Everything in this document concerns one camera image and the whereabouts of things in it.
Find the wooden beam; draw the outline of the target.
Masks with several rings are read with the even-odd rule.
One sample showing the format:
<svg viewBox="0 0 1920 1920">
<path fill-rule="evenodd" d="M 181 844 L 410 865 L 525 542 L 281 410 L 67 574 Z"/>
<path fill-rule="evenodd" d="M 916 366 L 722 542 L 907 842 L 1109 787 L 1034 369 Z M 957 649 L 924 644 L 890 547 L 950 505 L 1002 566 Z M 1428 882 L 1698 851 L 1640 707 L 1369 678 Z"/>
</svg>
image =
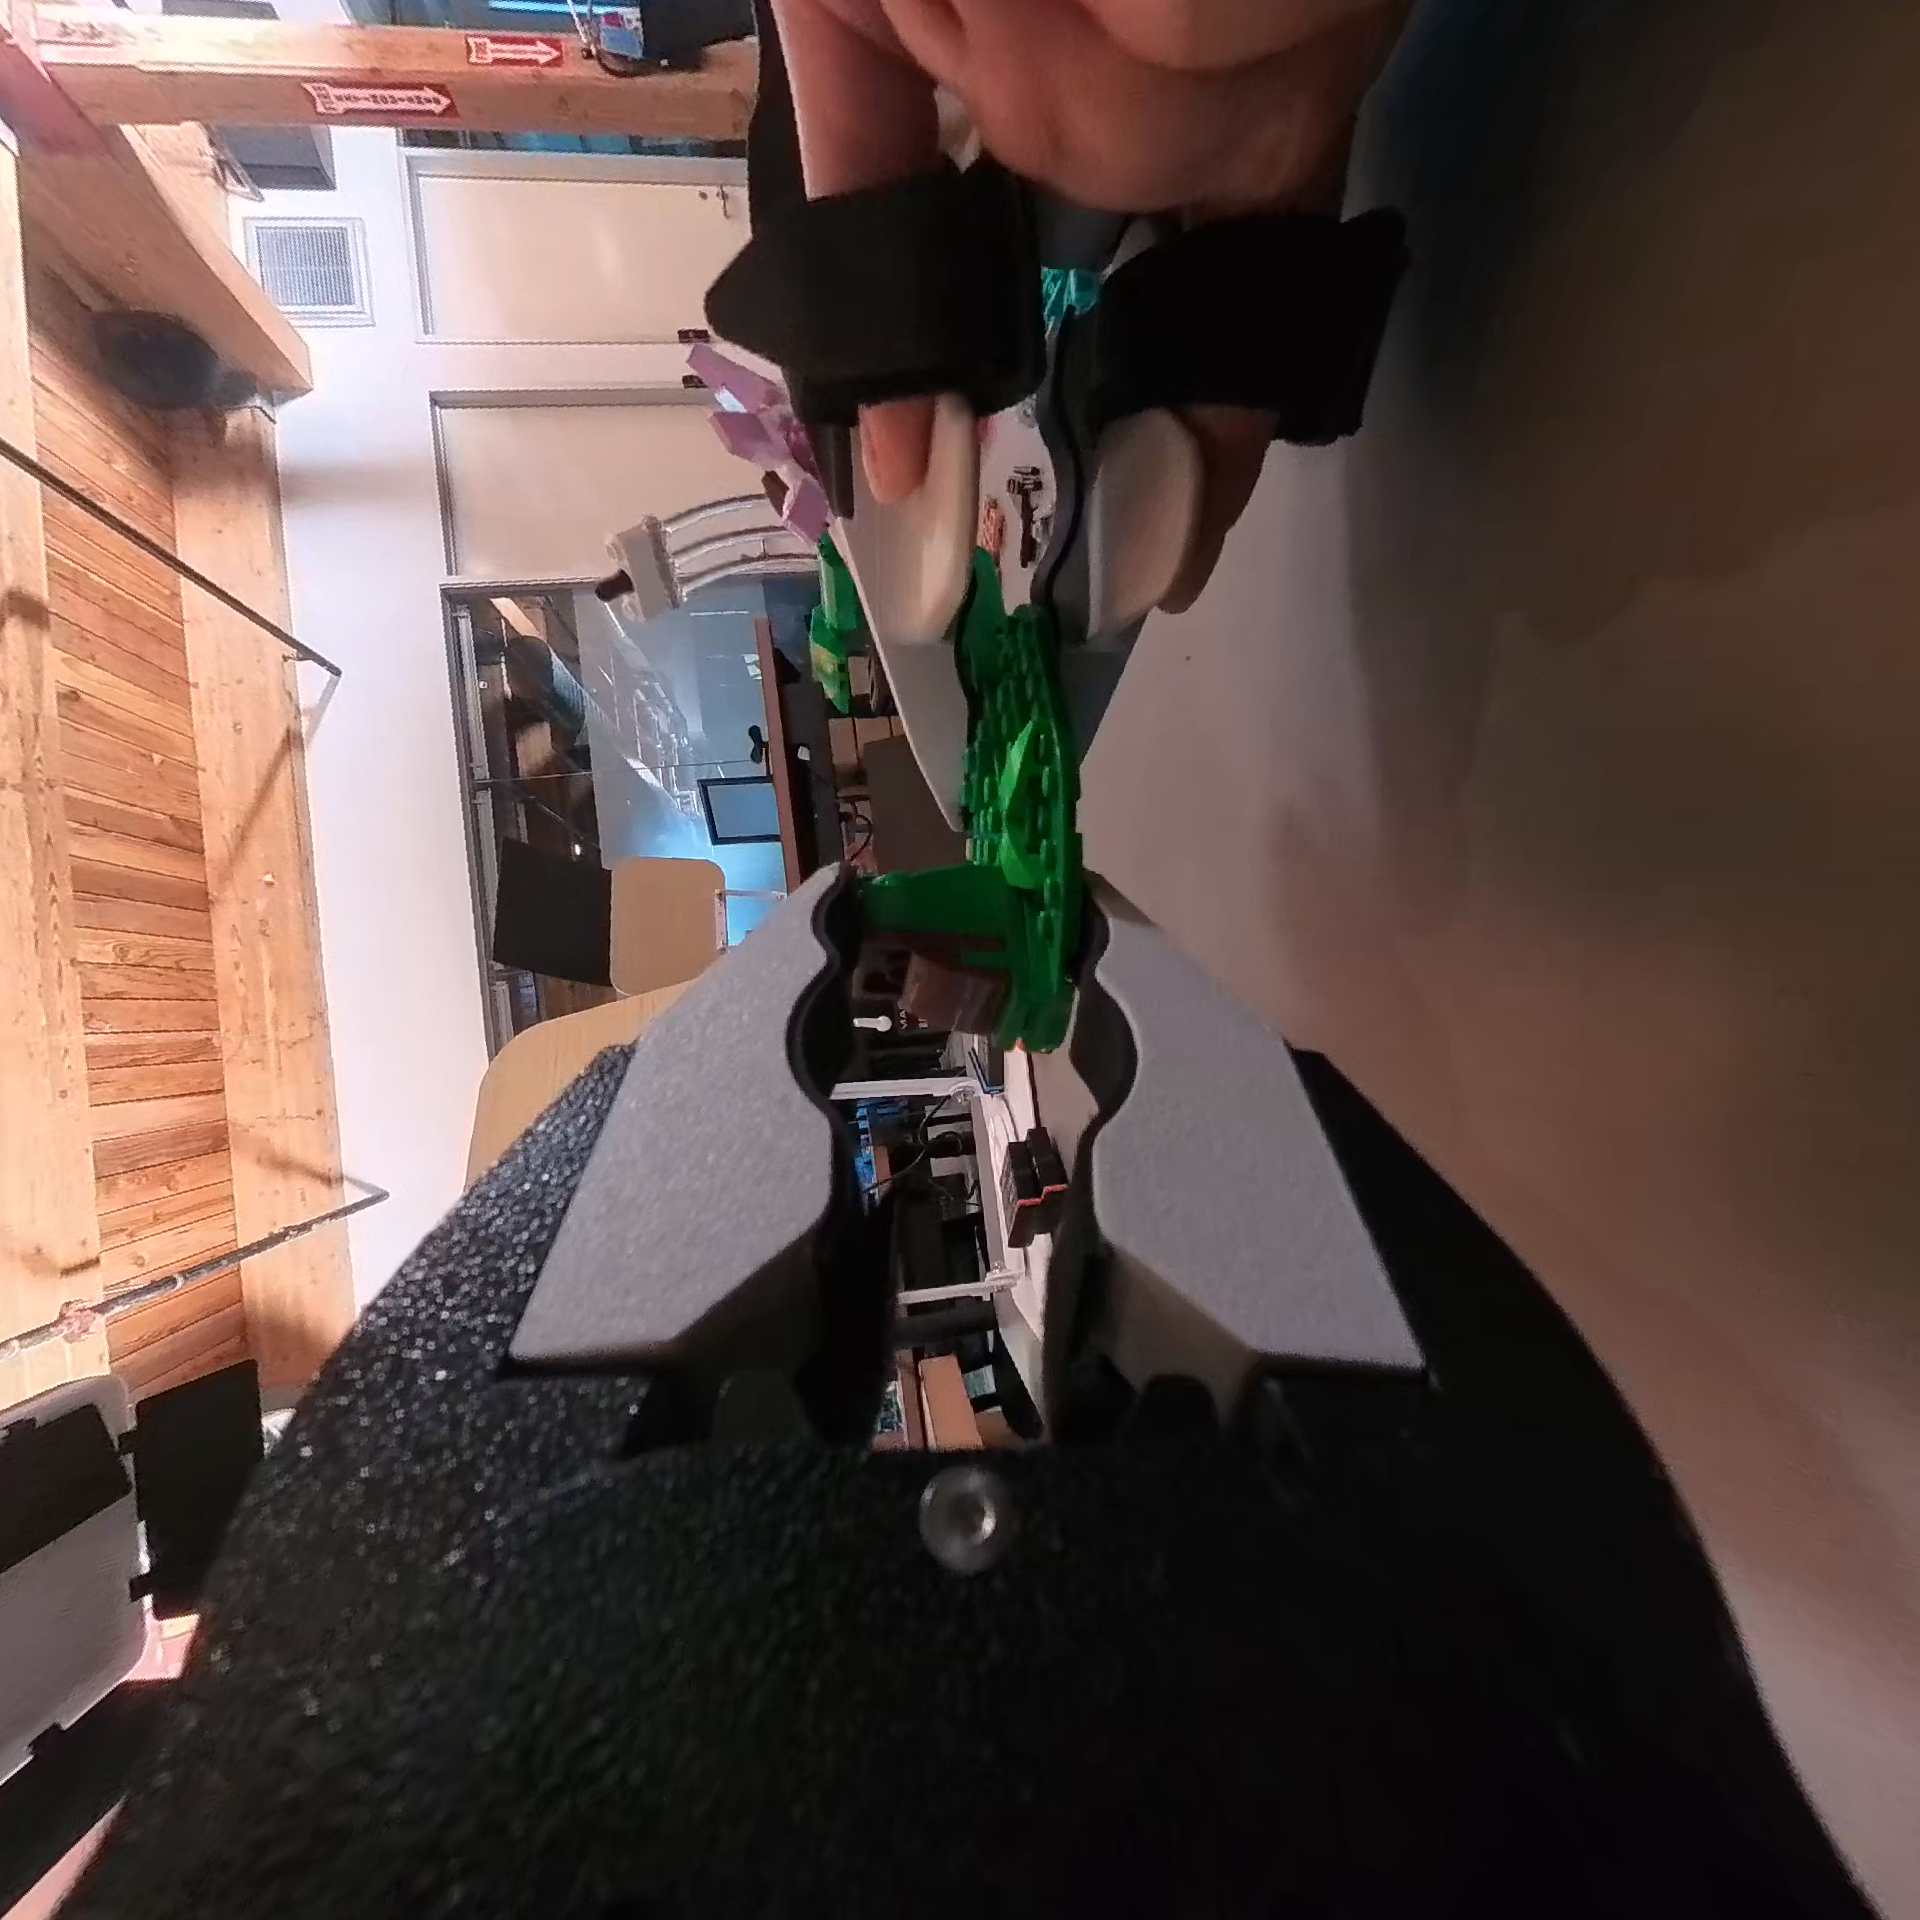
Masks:
<svg viewBox="0 0 1920 1920">
<path fill-rule="evenodd" d="M 96 127 L 393 127 L 320 122 L 301 81 L 440 85 L 462 119 L 432 127 L 569 137 L 744 137 L 757 52 L 722 42 L 682 68 L 618 76 L 574 29 L 563 68 L 476 68 L 467 31 L 354 20 L 168 15 L 121 7 L 11 5 L 5 20 L 5 107 L 18 122 Z"/>
</svg>

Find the white air vent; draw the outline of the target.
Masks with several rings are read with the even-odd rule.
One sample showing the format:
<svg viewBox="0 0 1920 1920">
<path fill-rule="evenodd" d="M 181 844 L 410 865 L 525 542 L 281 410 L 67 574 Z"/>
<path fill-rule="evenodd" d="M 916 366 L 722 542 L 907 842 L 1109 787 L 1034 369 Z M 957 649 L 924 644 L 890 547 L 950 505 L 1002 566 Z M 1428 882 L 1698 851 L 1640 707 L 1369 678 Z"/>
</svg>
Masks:
<svg viewBox="0 0 1920 1920">
<path fill-rule="evenodd" d="M 374 322 L 365 225 L 354 217 L 243 221 L 248 266 L 300 330 Z"/>
</svg>

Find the white lamp fixture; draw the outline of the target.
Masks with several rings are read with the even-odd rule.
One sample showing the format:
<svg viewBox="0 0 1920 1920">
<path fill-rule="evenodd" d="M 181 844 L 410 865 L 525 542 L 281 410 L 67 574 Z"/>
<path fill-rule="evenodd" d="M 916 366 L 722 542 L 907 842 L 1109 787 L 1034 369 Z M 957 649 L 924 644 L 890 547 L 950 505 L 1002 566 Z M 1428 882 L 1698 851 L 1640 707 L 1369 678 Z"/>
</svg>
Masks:
<svg viewBox="0 0 1920 1920">
<path fill-rule="evenodd" d="M 682 606 L 682 578 L 670 551 L 665 524 L 659 516 L 640 516 L 636 524 L 609 537 L 609 571 L 593 588 L 593 594 L 620 618 L 633 621 L 644 621 Z"/>
</svg>

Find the green lego stem plate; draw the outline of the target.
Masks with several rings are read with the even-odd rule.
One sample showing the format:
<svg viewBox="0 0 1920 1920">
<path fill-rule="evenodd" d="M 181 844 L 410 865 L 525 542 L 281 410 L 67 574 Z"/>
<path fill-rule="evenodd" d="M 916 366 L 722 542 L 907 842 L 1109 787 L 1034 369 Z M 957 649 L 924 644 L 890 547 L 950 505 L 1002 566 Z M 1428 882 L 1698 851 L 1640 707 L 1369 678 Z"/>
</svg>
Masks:
<svg viewBox="0 0 1920 1920">
<path fill-rule="evenodd" d="M 1078 757 L 1054 612 L 1009 609 L 986 549 L 971 554 L 955 620 L 955 676 L 968 857 L 866 877 L 860 927 L 872 948 L 905 953 L 961 989 L 961 1009 L 934 1025 L 1054 1051 L 1070 1036 L 1093 906 Z"/>
</svg>

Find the thin metal rod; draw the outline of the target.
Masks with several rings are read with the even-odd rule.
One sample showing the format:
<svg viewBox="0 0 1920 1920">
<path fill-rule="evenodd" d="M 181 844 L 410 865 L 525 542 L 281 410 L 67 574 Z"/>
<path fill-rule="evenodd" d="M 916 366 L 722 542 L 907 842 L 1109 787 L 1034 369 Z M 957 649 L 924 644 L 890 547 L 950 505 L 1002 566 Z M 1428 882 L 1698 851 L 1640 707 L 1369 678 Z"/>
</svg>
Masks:
<svg viewBox="0 0 1920 1920">
<path fill-rule="evenodd" d="M 185 562 L 176 551 L 155 539 L 141 525 L 90 495 L 67 475 L 33 458 L 10 439 L 3 441 L 3 458 L 10 469 L 34 483 L 41 493 L 62 501 L 64 515 L 70 521 L 84 516 L 107 537 L 136 554 L 136 562 L 115 562 L 107 566 L 100 593 L 118 593 L 121 598 L 129 601 L 136 612 L 133 625 L 139 635 L 146 633 L 161 612 L 141 596 L 124 590 L 118 583 L 121 571 L 126 571 L 137 585 L 146 583 L 148 574 L 164 574 L 181 588 L 188 588 L 211 601 L 217 612 L 228 612 L 252 633 L 275 643 L 283 653 L 288 653 L 292 666 L 312 666 L 328 676 L 330 689 L 339 686 L 344 669 L 337 662 L 322 659 L 315 649 L 306 647 L 267 615 L 245 603 L 236 593 L 228 593 L 219 583 L 211 581 L 206 571 Z M 164 660 L 141 657 L 131 643 L 116 638 L 115 633 L 106 635 L 102 644 L 112 659 L 107 666 L 82 660 L 82 666 L 92 671 L 92 678 L 84 678 L 81 686 L 82 698 L 94 705 L 106 705 L 116 717 L 129 717 L 136 724 L 137 739 L 158 734 L 172 740 L 172 748 L 152 748 L 152 755 L 184 759 L 184 743 L 190 732 L 185 713 L 185 671 L 174 671 Z"/>
</svg>

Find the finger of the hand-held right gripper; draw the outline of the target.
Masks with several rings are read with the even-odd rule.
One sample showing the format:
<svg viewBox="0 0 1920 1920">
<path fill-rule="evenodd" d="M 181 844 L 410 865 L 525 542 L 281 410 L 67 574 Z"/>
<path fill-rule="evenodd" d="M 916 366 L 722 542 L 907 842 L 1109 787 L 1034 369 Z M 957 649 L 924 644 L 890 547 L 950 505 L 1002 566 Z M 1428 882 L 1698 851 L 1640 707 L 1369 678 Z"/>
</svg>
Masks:
<svg viewBox="0 0 1920 1920">
<path fill-rule="evenodd" d="M 1086 751 L 1146 620 L 1194 551 L 1204 458 L 1164 407 L 1097 426 L 1086 348 L 1046 351 L 1037 427 L 1054 515 L 1028 606 L 1050 618 L 1068 737 Z"/>
<path fill-rule="evenodd" d="M 877 502 L 862 463 L 854 510 L 832 524 L 882 674 L 920 770 L 948 827 L 963 829 L 970 698 L 955 635 L 977 555 L 979 441 L 973 414 L 934 414 L 920 489 Z"/>
</svg>

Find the beige chair back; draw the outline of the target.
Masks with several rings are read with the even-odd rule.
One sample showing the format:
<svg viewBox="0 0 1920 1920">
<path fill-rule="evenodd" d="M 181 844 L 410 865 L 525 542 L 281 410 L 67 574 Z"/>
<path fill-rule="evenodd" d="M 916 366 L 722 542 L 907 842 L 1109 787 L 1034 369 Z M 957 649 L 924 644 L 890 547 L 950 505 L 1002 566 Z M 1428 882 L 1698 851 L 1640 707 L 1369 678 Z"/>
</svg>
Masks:
<svg viewBox="0 0 1920 1920">
<path fill-rule="evenodd" d="M 611 869 L 609 973 L 620 997 L 682 987 L 730 943 L 728 877 L 707 857 L 633 855 Z"/>
</svg>

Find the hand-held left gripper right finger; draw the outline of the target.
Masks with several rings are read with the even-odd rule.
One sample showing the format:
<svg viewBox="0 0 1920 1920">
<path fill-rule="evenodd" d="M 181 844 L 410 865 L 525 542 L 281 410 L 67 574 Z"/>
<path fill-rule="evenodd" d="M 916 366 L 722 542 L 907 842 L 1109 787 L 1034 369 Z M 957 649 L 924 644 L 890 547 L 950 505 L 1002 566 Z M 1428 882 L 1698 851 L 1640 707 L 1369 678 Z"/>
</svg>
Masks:
<svg viewBox="0 0 1920 1920">
<path fill-rule="evenodd" d="M 1089 1378 L 1414 1381 L 1425 1354 L 1278 1030 L 1120 897 L 1089 903 L 1066 1057 L 1093 1100 L 1046 1265 L 1046 1418 Z"/>
</svg>

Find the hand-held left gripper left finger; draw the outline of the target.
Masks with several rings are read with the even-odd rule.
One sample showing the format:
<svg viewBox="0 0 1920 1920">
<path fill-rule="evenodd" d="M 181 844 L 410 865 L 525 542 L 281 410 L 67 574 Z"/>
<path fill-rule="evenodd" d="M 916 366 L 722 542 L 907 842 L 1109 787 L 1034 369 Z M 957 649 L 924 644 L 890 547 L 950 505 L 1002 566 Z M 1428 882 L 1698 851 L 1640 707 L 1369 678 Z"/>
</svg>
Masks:
<svg viewBox="0 0 1920 1920">
<path fill-rule="evenodd" d="M 891 1374 L 884 1226 L 835 1108 L 857 875 L 822 869 L 636 1039 L 509 1345 L 529 1375 L 664 1375 L 714 1409 L 779 1375 L 872 1419 Z"/>
</svg>

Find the black orange block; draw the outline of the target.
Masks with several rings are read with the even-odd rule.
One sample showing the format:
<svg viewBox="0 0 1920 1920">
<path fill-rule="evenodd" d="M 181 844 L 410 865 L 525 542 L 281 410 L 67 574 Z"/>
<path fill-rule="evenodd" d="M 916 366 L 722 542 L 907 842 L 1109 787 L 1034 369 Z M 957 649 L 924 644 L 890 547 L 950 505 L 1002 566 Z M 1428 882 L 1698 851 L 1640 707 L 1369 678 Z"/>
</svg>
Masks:
<svg viewBox="0 0 1920 1920">
<path fill-rule="evenodd" d="M 998 1212 L 1009 1249 L 1021 1250 L 1035 1237 L 1061 1227 L 1070 1174 L 1061 1147 L 1042 1125 L 1028 1126 L 1003 1149 Z"/>
</svg>

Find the pink lego flower model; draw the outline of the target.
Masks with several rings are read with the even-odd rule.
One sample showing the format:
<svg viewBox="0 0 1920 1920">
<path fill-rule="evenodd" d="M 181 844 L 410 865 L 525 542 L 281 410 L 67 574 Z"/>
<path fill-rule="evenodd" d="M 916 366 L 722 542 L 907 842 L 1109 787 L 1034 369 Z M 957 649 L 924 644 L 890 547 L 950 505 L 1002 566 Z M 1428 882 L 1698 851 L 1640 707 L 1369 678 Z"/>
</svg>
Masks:
<svg viewBox="0 0 1920 1920">
<path fill-rule="evenodd" d="M 712 427 L 733 458 L 754 467 L 782 525 L 814 547 L 821 601 L 808 620 L 808 662 L 827 707 L 853 715 L 853 659 L 866 651 L 866 620 L 849 562 L 832 534 L 826 473 L 810 430 L 779 379 L 733 358 L 701 332 L 689 334 L 689 378 L 712 396 Z"/>
</svg>

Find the beige wooden chair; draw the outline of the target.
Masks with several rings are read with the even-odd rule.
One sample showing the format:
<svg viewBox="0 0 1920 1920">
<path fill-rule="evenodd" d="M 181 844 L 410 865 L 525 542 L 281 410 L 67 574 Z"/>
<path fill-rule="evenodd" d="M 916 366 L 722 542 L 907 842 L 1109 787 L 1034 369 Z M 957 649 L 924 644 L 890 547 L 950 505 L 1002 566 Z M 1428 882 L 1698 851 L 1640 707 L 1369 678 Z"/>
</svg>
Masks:
<svg viewBox="0 0 1920 1920">
<path fill-rule="evenodd" d="M 509 1039 L 478 1089 L 465 1187 L 474 1189 L 605 1050 L 629 1046 L 693 981 L 541 1020 Z"/>
</svg>

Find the dark dome fixture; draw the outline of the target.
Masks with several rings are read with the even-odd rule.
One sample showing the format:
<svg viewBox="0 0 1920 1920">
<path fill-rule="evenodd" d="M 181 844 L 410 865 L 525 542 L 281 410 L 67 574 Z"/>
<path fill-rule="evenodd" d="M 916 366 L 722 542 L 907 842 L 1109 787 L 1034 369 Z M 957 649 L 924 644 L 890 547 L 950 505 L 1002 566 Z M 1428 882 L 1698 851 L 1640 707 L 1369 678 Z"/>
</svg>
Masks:
<svg viewBox="0 0 1920 1920">
<path fill-rule="evenodd" d="M 179 317 L 115 309 L 94 313 L 88 326 L 102 378 L 141 410 L 224 414 L 257 398 L 252 374 Z"/>
</svg>

